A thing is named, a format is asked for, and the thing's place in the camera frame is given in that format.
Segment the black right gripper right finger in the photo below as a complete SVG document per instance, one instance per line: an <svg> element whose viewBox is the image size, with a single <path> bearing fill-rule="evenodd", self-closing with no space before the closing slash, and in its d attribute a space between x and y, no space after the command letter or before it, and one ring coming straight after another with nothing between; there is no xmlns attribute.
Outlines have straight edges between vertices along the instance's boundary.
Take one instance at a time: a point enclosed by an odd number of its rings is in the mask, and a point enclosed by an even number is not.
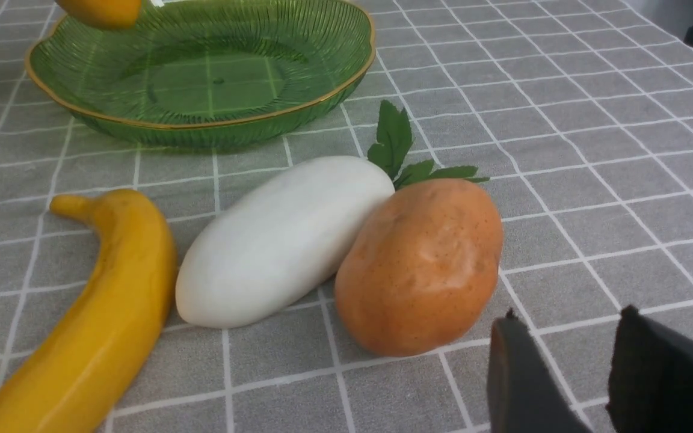
<svg viewBox="0 0 693 433"><path fill-rule="evenodd" d="M633 306L621 311L606 410L618 432L693 432L693 340Z"/></svg>

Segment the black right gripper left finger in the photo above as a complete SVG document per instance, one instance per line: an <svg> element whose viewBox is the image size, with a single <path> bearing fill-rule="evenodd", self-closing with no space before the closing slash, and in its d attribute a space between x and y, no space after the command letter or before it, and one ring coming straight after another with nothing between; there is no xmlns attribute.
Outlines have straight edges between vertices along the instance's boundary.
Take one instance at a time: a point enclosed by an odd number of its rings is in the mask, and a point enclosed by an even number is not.
<svg viewBox="0 0 693 433"><path fill-rule="evenodd" d="M513 309L490 327L487 403L492 432L590 431L566 404Z"/></svg>

